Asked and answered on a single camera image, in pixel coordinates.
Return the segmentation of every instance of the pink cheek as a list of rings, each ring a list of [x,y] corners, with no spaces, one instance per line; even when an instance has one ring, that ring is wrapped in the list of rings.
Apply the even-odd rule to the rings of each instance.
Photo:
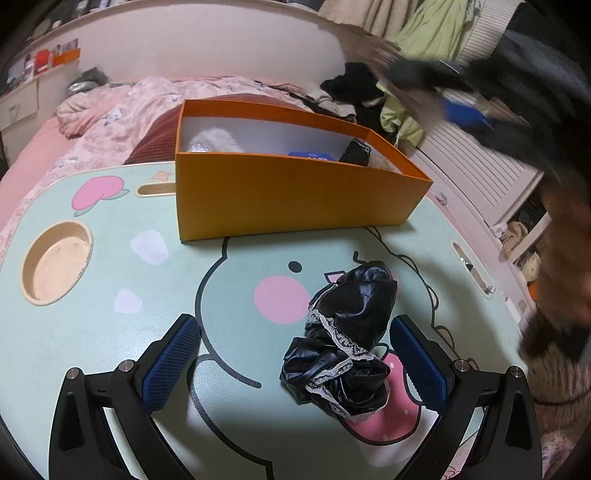
[[[267,277],[255,288],[255,305],[267,320],[281,325],[299,322],[308,313],[310,296],[297,280]]]

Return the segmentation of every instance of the blue gripper pad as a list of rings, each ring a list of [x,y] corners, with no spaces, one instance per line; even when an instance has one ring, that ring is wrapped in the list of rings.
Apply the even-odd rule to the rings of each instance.
[[[164,407],[187,362],[199,346],[201,334],[195,317],[184,315],[179,317],[179,321],[182,322],[182,325],[180,327],[176,323],[173,325],[171,330],[176,327],[176,333],[173,333],[168,345],[143,378],[142,406],[147,413],[161,410]],[[159,342],[165,342],[171,330]]]
[[[392,319],[390,345],[424,405],[441,414],[454,385],[449,367],[452,360],[437,342],[427,340],[407,315]]]

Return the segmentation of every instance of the white wall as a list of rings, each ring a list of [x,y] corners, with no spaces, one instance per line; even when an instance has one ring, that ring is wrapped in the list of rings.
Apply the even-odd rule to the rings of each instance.
[[[278,2],[134,0],[58,27],[17,60],[74,38],[80,69],[98,66],[115,82],[243,75],[299,85],[343,73],[359,41],[346,27]]]

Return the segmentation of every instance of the cartoon face print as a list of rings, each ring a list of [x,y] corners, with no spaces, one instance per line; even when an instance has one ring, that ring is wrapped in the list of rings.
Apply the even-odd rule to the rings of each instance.
[[[203,344],[187,375],[191,400],[212,432],[267,478],[391,479],[436,418],[387,345],[379,356],[391,367],[390,400],[366,422],[339,423],[314,404],[298,406],[279,381],[287,347],[304,335],[310,299],[369,260],[384,261],[399,282],[393,315],[429,324],[436,296],[412,260],[392,255],[369,229],[226,239],[199,285]]]

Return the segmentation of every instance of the orange box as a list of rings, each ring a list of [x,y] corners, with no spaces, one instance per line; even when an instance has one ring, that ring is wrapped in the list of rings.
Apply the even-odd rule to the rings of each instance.
[[[226,129],[233,137],[243,129],[238,137],[245,144],[256,141],[258,132],[263,136],[260,151],[324,142],[327,148],[342,152],[343,145],[357,138],[372,148],[370,167],[269,152],[183,151],[190,125],[208,124],[233,126],[235,131]],[[230,100],[185,100],[175,160],[182,241],[400,225],[433,183],[399,150],[365,127],[292,108]]]
[[[80,49],[76,48],[74,50],[69,50],[66,53],[62,53],[53,59],[53,66],[57,67],[62,63],[68,63],[69,61],[76,60],[80,58]]]

